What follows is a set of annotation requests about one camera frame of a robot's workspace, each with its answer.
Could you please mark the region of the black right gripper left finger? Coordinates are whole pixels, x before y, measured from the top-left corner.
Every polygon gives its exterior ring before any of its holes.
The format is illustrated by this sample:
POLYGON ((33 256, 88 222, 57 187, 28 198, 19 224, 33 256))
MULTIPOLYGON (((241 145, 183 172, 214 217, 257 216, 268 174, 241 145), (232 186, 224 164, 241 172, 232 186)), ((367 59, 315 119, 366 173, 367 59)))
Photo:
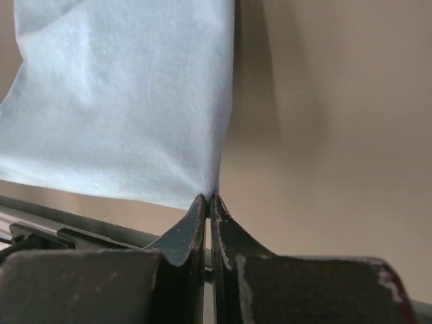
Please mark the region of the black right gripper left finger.
POLYGON ((2 323, 202 323, 206 200, 161 236, 1 198, 1 241, 11 224, 66 228, 135 249, 25 250, 1 262, 2 323))

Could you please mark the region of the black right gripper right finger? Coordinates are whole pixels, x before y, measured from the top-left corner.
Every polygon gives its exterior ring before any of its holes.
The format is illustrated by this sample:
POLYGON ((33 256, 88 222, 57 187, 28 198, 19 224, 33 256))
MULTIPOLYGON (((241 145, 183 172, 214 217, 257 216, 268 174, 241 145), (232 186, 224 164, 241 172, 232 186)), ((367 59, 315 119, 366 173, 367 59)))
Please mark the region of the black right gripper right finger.
POLYGON ((217 323, 416 323, 401 279, 382 259, 279 256, 211 198, 217 323))

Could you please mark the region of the light blue t-shirt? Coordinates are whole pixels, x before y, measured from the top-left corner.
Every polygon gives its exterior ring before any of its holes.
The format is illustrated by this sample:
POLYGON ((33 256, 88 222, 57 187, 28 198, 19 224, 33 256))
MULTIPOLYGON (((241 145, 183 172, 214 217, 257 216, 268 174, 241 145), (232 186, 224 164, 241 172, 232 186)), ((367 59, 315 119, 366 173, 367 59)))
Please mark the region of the light blue t-shirt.
POLYGON ((187 209, 219 191, 233 1, 16 1, 1 179, 187 209))

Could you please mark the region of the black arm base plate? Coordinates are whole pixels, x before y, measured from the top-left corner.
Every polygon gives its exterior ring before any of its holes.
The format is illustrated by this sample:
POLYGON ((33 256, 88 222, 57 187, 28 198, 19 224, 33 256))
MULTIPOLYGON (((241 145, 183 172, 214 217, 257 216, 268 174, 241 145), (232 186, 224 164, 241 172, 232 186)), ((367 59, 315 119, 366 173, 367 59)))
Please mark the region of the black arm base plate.
POLYGON ((139 249, 139 247, 110 242, 66 228, 51 234, 41 229, 14 223, 10 225, 9 229, 11 239, 8 242, 11 245, 1 250, 1 262, 13 253, 25 250, 139 249))

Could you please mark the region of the grey aluminium frame rail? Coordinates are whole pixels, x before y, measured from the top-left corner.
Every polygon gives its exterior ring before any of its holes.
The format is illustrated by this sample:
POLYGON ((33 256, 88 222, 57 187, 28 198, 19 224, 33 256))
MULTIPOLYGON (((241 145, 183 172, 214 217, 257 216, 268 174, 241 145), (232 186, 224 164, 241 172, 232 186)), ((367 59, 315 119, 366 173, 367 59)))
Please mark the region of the grey aluminium frame rail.
POLYGON ((1 198, 2 323, 430 323, 385 261, 279 256, 220 196, 162 236, 1 198))

